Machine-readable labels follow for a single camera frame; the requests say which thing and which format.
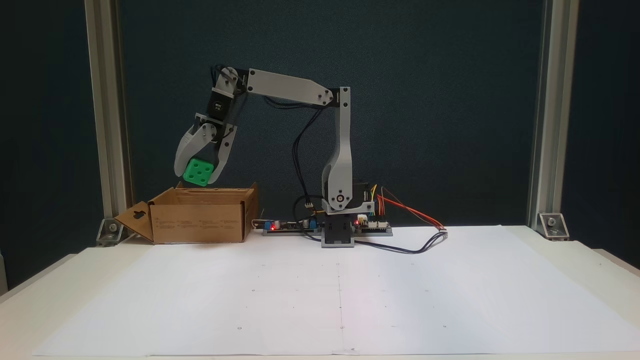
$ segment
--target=robotic arm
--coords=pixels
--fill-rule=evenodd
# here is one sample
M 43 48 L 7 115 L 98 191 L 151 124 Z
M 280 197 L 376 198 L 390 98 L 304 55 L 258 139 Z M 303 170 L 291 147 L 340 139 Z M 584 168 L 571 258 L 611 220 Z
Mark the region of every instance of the robotic arm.
M 325 88 L 308 79 L 256 69 L 222 69 L 216 86 L 211 89 L 208 116 L 196 113 L 196 124 L 180 141 L 173 164 L 175 175 L 182 176 L 191 159 L 212 145 L 214 170 L 208 183 L 213 184 L 218 179 L 237 133 L 237 126 L 228 124 L 227 118 L 237 95 L 245 92 L 335 110 L 335 149 L 322 174 L 322 206 L 327 215 L 322 244 L 324 247 L 352 247 L 350 215 L 370 212 L 373 202 L 365 201 L 370 200 L 364 195 L 366 190 L 353 184 L 351 89 L 348 87 Z

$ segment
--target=black cable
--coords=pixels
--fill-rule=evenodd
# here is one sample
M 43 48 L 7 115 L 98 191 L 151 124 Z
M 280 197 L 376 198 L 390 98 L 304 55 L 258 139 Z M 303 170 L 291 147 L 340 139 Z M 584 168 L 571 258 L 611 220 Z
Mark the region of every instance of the black cable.
M 309 193 L 307 191 L 307 186 L 305 184 L 305 179 L 304 179 L 303 174 L 302 174 L 302 168 L 300 167 L 300 158 L 299 158 L 299 154 L 298 154 L 298 147 L 300 146 L 300 140 L 302 139 L 302 136 L 304 135 L 305 131 L 316 121 L 316 119 L 320 116 L 320 114 L 322 114 L 323 110 L 324 110 L 324 108 L 316 110 L 314 115 L 307 122 L 307 125 L 305 125 L 305 127 L 302 129 L 302 131 L 300 131 L 300 134 L 298 135 L 296 140 L 293 141 L 293 145 L 291 147 L 291 157 L 293 158 L 293 166 L 294 166 L 294 169 L 296 171 L 296 175 L 298 176 L 298 181 L 300 182 L 300 185 L 302 186 L 302 191 L 304 192 L 305 197 L 307 198 L 307 202 L 310 202 L 311 200 L 310 200 Z
M 320 195 L 302 195 L 301 197 L 298 197 L 298 198 L 296 199 L 296 201 L 294 201 L 294 202 L 293 202 L 293 207 L 291 208 L 291 212 L 293 213 L 293 221 L 295 221 L 296 223 L 298 223 L 298 221 L 300 220 L 300 219 L 298 219 L 298 215 L 296 214 L 296 206 L 298 205 L 298 203 L 300 202 L 300 200 L 305 199 L 305 198 L 307 198 L 307 197 L 312 198 L 312 199 L 323 199 L 323 198 L 324 198 L 323 196 L 320 196 Z M 302 233 L 303 233 L 307 238 L 310 238 L 310 239 L 311 239 L 311 240 L 313 240 L 313 241 L 322 241 L 322 240 L 321 240 L 321 239 L 319 239 L 319 238 L 315 238 L 315 237 L 313 237 L 313 236 L 309 235 L 309 233 L 307 232 L 307 230 L 305 230 L 305 227 L 301 226 L 301 227 L 300 227 L 300 230 L 302 231 Z
M 262 99 L 270 107 L 276 108 L 279 110 L 300 109 L 300 108 L 310 108 L 310 109 L 319 110 L 319 109 L 326 108 L 326 106 L 306 104 L 304 102 L 278 102 L 266 96 L 263 96 Z
M 427 240 L 427 242 L 421 248 L 417 250 L 404 249 L 401 247 L 395 247 L 395 246 L 379 244 L 379 243 L 372 243 L 369 241 L 361 241 L 361 240 L 356 240 L 355 243 L 375 247 L 381 250 L 398 252 L 400 254 L 422 254 L 423 252 L 429 250 L 433 246 L 433 244 L 437 241 L 437 239 L 446 238 L 447 236 L 448 236 L 448 233 L 446 231 L 439 231 L 435 235 L 433 235 L 429 240 Z

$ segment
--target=white table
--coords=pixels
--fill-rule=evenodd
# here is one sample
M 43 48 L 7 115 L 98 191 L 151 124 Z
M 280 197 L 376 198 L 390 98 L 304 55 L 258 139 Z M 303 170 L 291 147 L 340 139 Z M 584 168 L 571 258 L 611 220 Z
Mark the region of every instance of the white table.
M 509 226 L 508 231 L 547 258 L 560 272 L 587 289 L 614 309 L 628 323 L 640 329 L 640 277 L 577 241 L 550 242 L 525 226 Z M 32 350 L 67 319 L 77 313 L 106 284 L 139 259 L 151 244 L 131 239 L 116 247 L 89 248 L 50 273 L 14 293 L 0 304 L 0 359 L 31 359 Z M 392 359 L 399 356 L 369 356 Z M 36 357 L 41 360 L 89 359 L 85 357 Z M 197 357 L 213 359 L 214 357 Z M 262 357 L 234 356 L 234 360 Z M 287 360 L 311 357 L 277 357 Z M 353 356 L 331 356 L 331 360 Z M 640 359 L 640 352 L 584 354 L 518 354 L 461 356 L 403 356 L 406 359 L 490 360 L 490 359 Z M 133 359 L 91 357 L 91 359 Z M 162 357 L 163 360 L 194 357 Z

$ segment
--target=white paper sheet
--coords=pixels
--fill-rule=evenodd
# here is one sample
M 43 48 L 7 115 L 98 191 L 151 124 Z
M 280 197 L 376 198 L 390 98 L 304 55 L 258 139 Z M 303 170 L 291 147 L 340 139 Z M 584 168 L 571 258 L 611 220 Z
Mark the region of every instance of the white paper sheet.
M 420 247 L 429 228 L 380 242 Z M 48 356 L 640 350 L 640 331 L 501 227 L 421 255 L 297 237 L 157 245 L 35 351 Z

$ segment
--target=aluminum frame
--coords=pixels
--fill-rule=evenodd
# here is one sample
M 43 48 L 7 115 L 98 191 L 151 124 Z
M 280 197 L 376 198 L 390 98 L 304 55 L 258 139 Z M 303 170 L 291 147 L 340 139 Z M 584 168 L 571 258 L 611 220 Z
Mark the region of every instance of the aluminum frame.
M 133 204 L 118 0 L 84 0 L 102 207 L 113 218 Z
M 540 213 L 559 213 L 569 127 L 579 0 L 546 0 L 529 181 L 527 225 Z
M 125 117 L 119 0 L 85 0 L 100 180 L 106 218 L 133 199 Z M 579 0 L 546 0 L 527 224 L 560 211 Z

